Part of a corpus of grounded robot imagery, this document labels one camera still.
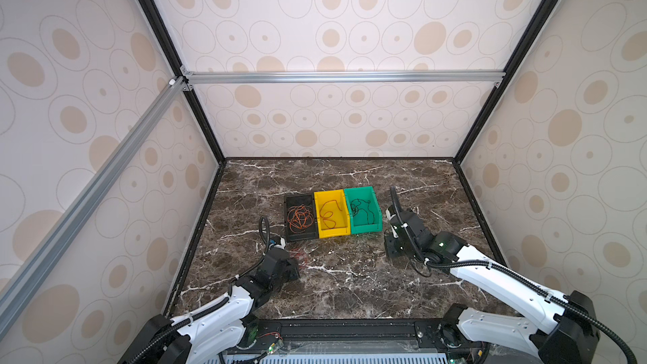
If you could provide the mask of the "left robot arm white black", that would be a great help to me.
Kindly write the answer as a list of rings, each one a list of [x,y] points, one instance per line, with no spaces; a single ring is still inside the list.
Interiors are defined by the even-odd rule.
[[[298,262],[285,250],[285,241],[271,237],[268,217],[259,219],[259,235],[265,246],[261,258],[234,276],[222,296],[185,315],[150,318],[119,362],[204,363],[254,339],[254,311],[299,278]]]

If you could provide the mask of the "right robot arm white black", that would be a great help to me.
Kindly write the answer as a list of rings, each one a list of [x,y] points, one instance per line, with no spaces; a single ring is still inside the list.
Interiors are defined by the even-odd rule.
[[[600,336],[606,335],[628,363],[637,361],[628,344],[596,318],[588,296],[577,291],[566,295],[531,281],[450,232],[433,234],[415,212],[398,203],[387,208],[386,216],[389,254],[468,281],[517,311],[515,316],[505,316],[454,303],[436,330],[446,347],[485,342],[544,363],[590,363]]]

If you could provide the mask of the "green plastic bin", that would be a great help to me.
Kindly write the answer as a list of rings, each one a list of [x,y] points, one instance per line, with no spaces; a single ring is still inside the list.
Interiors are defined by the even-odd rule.
[[[359,187],[344,190],[352,234],[382,232],[382,212],[374,188]]]

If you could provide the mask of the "black plastic bin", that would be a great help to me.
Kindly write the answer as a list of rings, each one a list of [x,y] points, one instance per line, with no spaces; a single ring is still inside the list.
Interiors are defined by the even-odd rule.
[[[286,242],[319,238],[313,193],[285,195],[283,207]]]

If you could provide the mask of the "yellow plastic bin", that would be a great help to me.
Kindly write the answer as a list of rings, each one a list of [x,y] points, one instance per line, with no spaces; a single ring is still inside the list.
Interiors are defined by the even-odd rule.
[[[328,239],[349,236],[350,217],[343,190],[314,192],[318,237]]]

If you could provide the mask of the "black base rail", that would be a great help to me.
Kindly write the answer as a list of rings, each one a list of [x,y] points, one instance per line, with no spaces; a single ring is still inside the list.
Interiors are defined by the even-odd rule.
[[[444,318],[430,320],[259,320],[249,314],[234,320],[226,330],[234,331],[234,339],[225,346],[212,347],[210,335],[202,333],[203,341],[187,335],[183,327],[187,320],[175,323],[161,314],[150,318],[131,343],[123,363],[187,363],[193,353],[205,352],[209,357],[232,349],[250,349],[270,354],[272,342],[379,342],[412,341],[421,349],[432,349],[443,354],[465,355],[477,349],[487,353],[491,345],[537,354],[544,363],[570,363],[567,355],[572,350],[566,345],[566,334],[558,326],[550,334],[535,330],[520,342],[506,331],[501,340],[493,330],[480,335],[479,324],[493,324],[494,320],[482,318],[473,323],[460,320],[465,309],[455,306]]]

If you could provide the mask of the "horizontal aluminium frame bar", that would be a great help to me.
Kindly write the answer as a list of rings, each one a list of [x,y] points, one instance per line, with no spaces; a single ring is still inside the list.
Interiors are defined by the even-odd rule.
[[[190,84],[363,84],[500,82],[502,70],[356,72],[189,72]]]

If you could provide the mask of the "left aluminium frame bar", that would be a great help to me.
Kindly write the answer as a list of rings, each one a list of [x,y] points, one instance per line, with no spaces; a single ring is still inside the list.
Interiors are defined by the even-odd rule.
[[[94,178],[62,214],[52,230],[21,266],[1,296],[1,337],[5,337],[38,289],[161,120],[187,78],[178,76],[118,144]]]

